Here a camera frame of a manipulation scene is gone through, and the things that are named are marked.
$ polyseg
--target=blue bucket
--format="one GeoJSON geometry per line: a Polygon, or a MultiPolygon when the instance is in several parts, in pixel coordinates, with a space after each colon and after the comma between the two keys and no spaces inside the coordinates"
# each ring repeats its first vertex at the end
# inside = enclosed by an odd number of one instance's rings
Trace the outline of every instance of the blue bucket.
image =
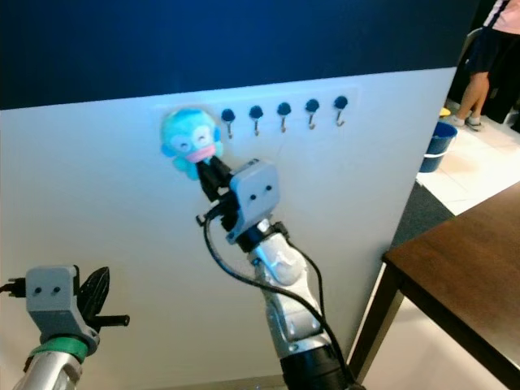
{"type": "Polygon", "coordinates": [[[437,122],[419,172],[435,171],[448,151],[449,144],[456,136],[457,129],[454,126],[445,122],[437,122]]]}

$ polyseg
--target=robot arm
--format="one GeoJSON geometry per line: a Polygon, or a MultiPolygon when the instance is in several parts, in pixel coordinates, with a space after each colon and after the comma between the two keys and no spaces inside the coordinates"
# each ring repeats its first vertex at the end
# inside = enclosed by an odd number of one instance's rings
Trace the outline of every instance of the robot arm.
{"type": "Polygon", "coordinates": [[[41,332],[15,390],[72,390],[81,364],[96,352],[102,327],[127,326],[127,315],[99,316],[109,291],[108,267],[80,287],[77,266],[40,266],[25,278],[10,279],[1,291],[26,298],[27,311],[41,332]]]}
{"type": "Polygon", "coordinates": [[[308,283],[304,254],[290,245],[282,223],[271,223],[279,199],[275,167],[257,159],[236,171],[213,157],[197,164],[201,186],[214,207],[198,223],[206,245],[230,276],[262,290],[272,340],[289,390],[362,388],[355,382],[340,346],[308,283]],[[210,223],[221,218],[227,241],[238,244],[254,266],[255,278],[234,271],[219,256],[210,223]]]}

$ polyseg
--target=table leg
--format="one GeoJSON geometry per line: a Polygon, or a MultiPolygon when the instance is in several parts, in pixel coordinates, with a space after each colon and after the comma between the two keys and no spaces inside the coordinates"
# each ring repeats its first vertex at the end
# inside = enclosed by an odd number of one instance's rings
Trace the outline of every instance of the table leg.
{"type": "Polygon", "coordinates": [[[399,291],[401,277],[398,271],[386,266],[372,305],[362,325],[359,339],[350,359],[350,368],[357,381],[362,383],[399,310],[403,295],[399,291]]]}

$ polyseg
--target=shoe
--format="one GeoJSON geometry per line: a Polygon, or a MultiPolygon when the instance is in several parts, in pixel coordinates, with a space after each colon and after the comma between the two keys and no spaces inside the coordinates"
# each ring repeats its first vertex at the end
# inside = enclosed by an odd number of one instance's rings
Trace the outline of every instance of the shoe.
{"type": "Polygon", "coordinates": [[[463,128],[464,127],[464,119],[457,118],[456,115],[450,115],[444,121],[447,124],[451,124],[452,126],[455,126],[456,128],[463,128]]]}
{"type": "Polygon", "coordinates": [[[466,125],[468,128],[475,132],[481,132],[484,130],[484,125],[480,122],[480,117],[474,118],[472,116],[468,116],[466,118],[466,125]]]}

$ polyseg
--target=pink shirt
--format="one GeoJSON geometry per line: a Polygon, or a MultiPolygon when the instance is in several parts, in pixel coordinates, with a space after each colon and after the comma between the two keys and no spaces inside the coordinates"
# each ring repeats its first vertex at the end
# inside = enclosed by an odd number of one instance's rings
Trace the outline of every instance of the pink shirt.
{"type": "Polygon", "coordinates": [[[484,26],[504,33],[520,35],[520,0],[498,0],[484,26]]]}

